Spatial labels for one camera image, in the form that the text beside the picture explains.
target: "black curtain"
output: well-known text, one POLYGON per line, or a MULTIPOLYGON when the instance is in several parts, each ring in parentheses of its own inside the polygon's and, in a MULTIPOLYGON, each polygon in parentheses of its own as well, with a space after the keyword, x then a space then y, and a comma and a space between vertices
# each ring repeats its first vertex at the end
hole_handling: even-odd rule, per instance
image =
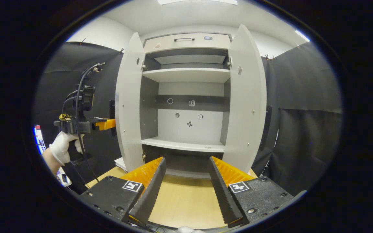
MULTIPOLYGON (((96 63, 105 62, 103 71, 95 73, 86 82, 95 86, 96 92, 92 110, 85 112, 86 117, 109 118, 109 101, 114 100, 117 74, 123 54, 103 46, 77 42, 67 42, 55 53, 41 75, 33 104, 33 123, 41 125, 44 143, 52 143, 59 133, 53 122, 58 119, 64 98, 76 90, 82 72, 96 63)), ((66 112, 74 115, 71 102, 66 112)), ((121 157, 117 138, 110 130, 96 131, 83 137, 88 162, 97 176, 115 166, 114 160, 121 157)), ((85 182, 94 179, 85 162, 63 167, 72 181, 71 188, 77 192, 86 189, 85 182)))
POLYGON ((339 85, 312 43, 262 59, 272 109, 252 168, 296 195, 314 185, 335 153, 342 127, 339 85))

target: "ceiling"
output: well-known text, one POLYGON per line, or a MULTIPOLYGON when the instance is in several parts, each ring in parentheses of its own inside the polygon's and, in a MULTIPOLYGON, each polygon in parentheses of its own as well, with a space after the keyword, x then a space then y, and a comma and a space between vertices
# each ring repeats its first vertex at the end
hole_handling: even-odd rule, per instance
POLYGON ((238 28, 240 24, 244 24, 250 31, 266 34, 290 46, 306 42, 290 25, 246 0, 238 0, 237 6, 205 0, 161 6, 157 0, 132 0, 103 16, 120 22, 139 35, 189 25, 238 28))

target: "ceiling light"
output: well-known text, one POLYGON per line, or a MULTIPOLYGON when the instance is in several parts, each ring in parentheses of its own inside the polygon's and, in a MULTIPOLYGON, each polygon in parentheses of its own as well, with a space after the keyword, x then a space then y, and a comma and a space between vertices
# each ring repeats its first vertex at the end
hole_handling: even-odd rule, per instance
MULTIPOLYGON (((166 5, 169 3, 177 3, 177 2, 184 2, 184 1, 200 1, 200 0, 157 0, 159 4, 166 5)), ((220 2, 220 3, 228 3, 232 5, 237 5, 237 0, 206 0, 206 1, 214 1, 214 2, 220 2)))
POLYGON ((305 39, 307 42, 311 41, 305 35, 303 35, 300 31, 294 31, 294 32, 297 33, 299 36, 301 36, 303 39, 305 39))

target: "paper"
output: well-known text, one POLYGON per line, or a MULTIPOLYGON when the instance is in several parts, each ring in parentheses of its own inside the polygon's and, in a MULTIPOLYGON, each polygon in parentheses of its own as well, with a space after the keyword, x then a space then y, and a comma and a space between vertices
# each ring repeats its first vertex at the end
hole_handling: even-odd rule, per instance
POLYGON ((114 162, 116 166, 118 166, 119 168, 122 168, 124 171, 127 172, 125 162, 123 161, 123 157, 116 159, 114 162))

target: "hinge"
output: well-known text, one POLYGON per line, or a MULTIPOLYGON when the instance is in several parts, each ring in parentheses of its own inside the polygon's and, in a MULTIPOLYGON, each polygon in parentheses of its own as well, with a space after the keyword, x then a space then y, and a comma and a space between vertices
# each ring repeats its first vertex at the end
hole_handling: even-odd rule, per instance
POLYGON ((145 158, 146 158, 146 153, 145 153, 145 151, 142 151, 142 160, 143 160, 143 163, 145 163, 145 158))
POLYGON ((145 64, 145 60, 142 61, 142 70, 143 71, 148 71, 148 68, 144 64, 145 64))
POLYGON ((229 67, 232 67, 232 57, 231 57, 231 56, 228 57, 227 65, 228 65, 229 67))

